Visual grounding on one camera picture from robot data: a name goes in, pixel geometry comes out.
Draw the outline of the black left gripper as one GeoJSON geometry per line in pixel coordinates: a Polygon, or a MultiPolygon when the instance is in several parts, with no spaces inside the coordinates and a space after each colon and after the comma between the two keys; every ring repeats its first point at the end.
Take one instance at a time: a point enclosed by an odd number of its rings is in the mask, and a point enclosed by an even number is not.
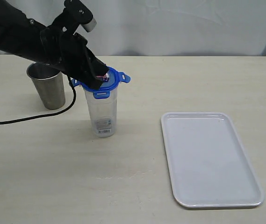
{"type": "Polygon", "coordinates": [[[74,78],[86,87],[98,90],[108,73],[108,66],[95,57],[78,33],[68,35],[57,29],[44,29],[40,40],[48,58],[47,64],[74,78]]]}

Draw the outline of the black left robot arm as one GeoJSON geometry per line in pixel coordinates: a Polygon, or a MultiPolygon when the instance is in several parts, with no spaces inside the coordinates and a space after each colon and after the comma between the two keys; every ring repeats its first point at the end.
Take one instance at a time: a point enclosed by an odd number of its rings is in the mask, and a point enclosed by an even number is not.
{"type": "Polygon", "coordinates": [[[109,69],[76,32],[79,26],[86,32],[96,26],[92,12],[80,0],[64,1],[62,13],[48,26],[0,0],[1,51],[59,70],[97,90],[109,69]]]}

